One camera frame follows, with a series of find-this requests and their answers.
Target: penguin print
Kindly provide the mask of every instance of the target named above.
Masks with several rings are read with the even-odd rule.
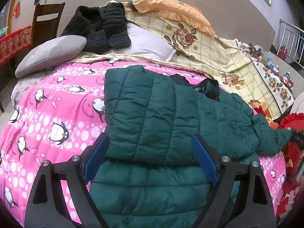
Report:
[[[19,160],[21,155],[25,153],[25,151],[29,152],[29,149],[26,147],[26,139],[22,136],[18,139],[18,151],[19,151]]]
[[[96,98],[92,101],[92,106],[93,106],[94,110],[99,114],[99,118],[100,118],[101,122],[103,122],[102,115],[105,114],[104,100],[101,98]]]
[[[60,83],[60,82],[63,82],[63,81],[65,81],[64,76],[61,76],[61,77],[59,77],[59,78],[57,79],[57,83]]]
[[[192,74],[185,74],[185,73],[184,73],[184,75],[185,75],[185,76],[189,76],[189,77],[191,77],[191,78],[194,78],[194,75],[192,75]]]
[[[61,145],[63,142],[69,139],[69,136],[70,134],[66,129],[65,125],[63,124],[63,122],[61,122],[61,124],[55,122],[53,123],[51,135],[49,137],[50,141],[59,142],[59,144],[57,145]]]
[[[105,78],[104,78],[104,77],[97,77],[95,82],[96,82],[98,85],[103,85],[104,82],[105,82]]]
[[[89,74],[94,74],[95,71],[93,71],[92,69],[87,69],[85,68],[82,75],[89,75]]]
[[[19,207],[18,204],[16,202],[14,202],[13,196],[12,196],[12,191],[8,187],[5,187],[4,195],[5,195],[6,200],[9,203],[10,207],[14,207],[14,206]]]
[[[270,172],[270,174],[271,174],[271,177],[272,177],[272,178],[276,178],[276,172],[275,172],[274,170],[272,170],[272,171]]]
[[[284,174],[281,176],[281,183],[283,183],[283,182],[285,182],[285,175]]]
[[[19,109],[15,109],[14,114],[12,115],[11,119],[10,119],[10,123],[14,123],[17,121],[17,118],[19,116]]]
[[[108,61],[108,63],[114,66],[114,63],[116,63],[116,61]]]
[[[81,93],[85,90],[81,86],[72,86],[68,91],[74,92],[74,93]]]
[[[47,99],[44,95],[44,91],[42,89],[37,90],[35,94],[35,100],[36,100],[36,109],[37,105],[43,101],[43,99]]]

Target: gray pillow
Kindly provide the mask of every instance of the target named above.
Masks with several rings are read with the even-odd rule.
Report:
[[[18,65],[15,75],[23,78],[42,69],[57,66],[75,56],[86,46],[87,39],[68,35],[49,40],[32,49]]]

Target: pink penguin blanket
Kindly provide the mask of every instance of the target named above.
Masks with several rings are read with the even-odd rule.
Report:
[[[190,84],[206,78],[149,63],[64,63],[24,94],[0,137],[0,198],[21,225],[24,225],[28,197],[41,163],[46,159],[52,163],[67,161],[81,154],[104,132],[106,71],[138,64],[164,75],[180,74]],[[260,158],[260,162],[276,211],[286,175],[285,161],[279,153]],[[80,222],[64,181],[62,189],[72,220]]]

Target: chair backrest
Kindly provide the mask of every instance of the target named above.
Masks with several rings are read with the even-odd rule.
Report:
[[[65,3],[60,4],[37,4],[34,12],[32,24],[32,48],[54,39],[57,36],[57,30]],[[56,18],[37,21],[38,16],[58,13]]]

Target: metal screw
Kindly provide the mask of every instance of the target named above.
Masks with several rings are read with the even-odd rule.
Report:
[[[228,156],[223,156],[223,157],[222,157],[222,160],[223,160],[224,162],[229,162],[229,161],[230,161],[230,158],[229,158]]]
[[[49,165],[49,163],[50,163],[49,160],[45,160],[45,161],[42,162],[42,165],[43,165],[43,166],[47,166],[47,165]]]
[[[72,161],[78,161],[80,159],[79,155],[74,155]]]
[[[253,165],[254,167],[258,167],[258,166],[259,166],[259,163],[258,163],[257,161],[252,161],[252,165]]]

